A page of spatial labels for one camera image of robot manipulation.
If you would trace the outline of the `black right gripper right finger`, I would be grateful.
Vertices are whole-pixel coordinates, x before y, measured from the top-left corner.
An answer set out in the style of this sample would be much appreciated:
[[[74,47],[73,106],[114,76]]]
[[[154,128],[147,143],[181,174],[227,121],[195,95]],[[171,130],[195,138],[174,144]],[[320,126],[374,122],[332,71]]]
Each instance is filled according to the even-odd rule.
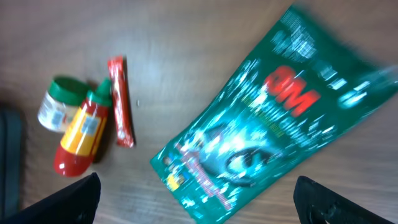
[[[393,224],[303,175],[293,199],[301,224]]]

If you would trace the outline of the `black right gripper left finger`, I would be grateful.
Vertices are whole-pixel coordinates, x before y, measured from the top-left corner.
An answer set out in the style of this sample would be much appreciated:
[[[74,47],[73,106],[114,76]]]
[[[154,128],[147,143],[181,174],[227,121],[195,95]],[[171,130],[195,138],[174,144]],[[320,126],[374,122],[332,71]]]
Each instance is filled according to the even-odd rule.
[[[1,220],[1,224],[92,224],[100,196],[100,178],[93,172]]]

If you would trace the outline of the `red sauce bottle green cap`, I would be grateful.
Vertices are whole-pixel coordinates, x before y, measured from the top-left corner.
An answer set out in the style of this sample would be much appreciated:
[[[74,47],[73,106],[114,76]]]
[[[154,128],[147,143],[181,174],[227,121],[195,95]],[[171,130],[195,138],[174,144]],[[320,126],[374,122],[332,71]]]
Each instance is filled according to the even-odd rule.
[[[82,175],[93,162],[112,106],[111,80],[89,91],[63,135],[53,168],[66,177]]]

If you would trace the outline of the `red Nescafe coffee stick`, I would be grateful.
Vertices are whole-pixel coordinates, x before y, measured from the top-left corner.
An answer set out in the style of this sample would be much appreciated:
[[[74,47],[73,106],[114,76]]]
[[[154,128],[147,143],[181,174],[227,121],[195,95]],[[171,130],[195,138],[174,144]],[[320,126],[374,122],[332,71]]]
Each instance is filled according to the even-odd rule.
[[[125,59],[122,55],[108,60],[109,77],[112,83],[114,117],[116,122],[117,144],[132,148],[134,135],[132,131],[131,106],[125,74]]]

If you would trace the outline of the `small jar green lid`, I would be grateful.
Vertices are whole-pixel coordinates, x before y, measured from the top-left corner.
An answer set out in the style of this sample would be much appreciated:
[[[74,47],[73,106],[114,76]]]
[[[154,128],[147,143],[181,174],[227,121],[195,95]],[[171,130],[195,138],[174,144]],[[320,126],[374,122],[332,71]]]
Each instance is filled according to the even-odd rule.
[[[50,131],[64,133],[89,90],[87,83],[74,77],[55,76],[37,115],[40,124]]]

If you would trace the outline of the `green 3M gloves pack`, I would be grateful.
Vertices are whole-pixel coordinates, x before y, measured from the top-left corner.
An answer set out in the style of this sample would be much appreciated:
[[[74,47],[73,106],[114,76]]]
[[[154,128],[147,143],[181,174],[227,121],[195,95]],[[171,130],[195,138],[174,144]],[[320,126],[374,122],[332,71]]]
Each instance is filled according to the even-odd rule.
[[[293,5],[150,163],[197,223],[224,223],[396,93],[390,68]]]

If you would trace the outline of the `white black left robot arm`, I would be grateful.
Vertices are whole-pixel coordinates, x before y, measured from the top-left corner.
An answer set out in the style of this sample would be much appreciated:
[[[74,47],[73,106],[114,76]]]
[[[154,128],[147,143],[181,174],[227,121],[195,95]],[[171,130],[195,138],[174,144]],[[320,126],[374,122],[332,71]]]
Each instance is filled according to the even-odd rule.
[[[10,108],[1,108],[1,219],[19,209],[22,120]]]

